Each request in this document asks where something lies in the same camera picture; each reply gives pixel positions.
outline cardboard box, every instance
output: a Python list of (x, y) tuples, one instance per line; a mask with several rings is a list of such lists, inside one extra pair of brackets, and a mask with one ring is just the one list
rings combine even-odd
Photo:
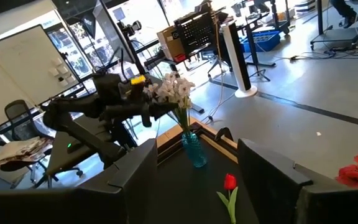
[(157, 33), (158, 41), (160, 41), (161, 49), (169, 60), (175, 61), (175, 57), (184, 55), (185, 50), (180, 42), (178, 33), (174, 26), (170, 26), (163, 31)]

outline green leaf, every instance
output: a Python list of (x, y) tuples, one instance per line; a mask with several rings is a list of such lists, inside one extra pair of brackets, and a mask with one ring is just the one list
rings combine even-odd
[(233, 190), (233, 193), (230, 196), (229, 206), (227, 208), (229, 210), (230, 219), (232, 223), (236, 223), (236, 199), (238, 190), (238, 187)]
[(221, 198), (223, 204), (228, 208), (229, 206), (229, 200), (221, 193), (221, 192), (216, 192), (219, 196), (219, 198)]

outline black shoe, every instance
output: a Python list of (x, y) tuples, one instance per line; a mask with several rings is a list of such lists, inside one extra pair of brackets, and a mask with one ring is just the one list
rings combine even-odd
[(349, 28), (351, 25), (353, 25), (353, 23), (356, 22), (357, 19), (357, 13), (353, 13), (353, 15), (351, 17), (345, 17), (345, 23), (343, 24), (343, 28), (347, 29)]

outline black rack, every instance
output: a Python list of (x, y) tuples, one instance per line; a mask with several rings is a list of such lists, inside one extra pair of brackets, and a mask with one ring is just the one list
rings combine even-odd
[(186, 58), (195, 50), (214, 43), (214, 23), (209, 11), (192, 12), (174, 23)]

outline white wall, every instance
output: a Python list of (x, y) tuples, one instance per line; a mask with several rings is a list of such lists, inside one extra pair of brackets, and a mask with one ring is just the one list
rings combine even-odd
[(0, 13), (0, 34), (54, 10), (51, 0), (38, 0)]

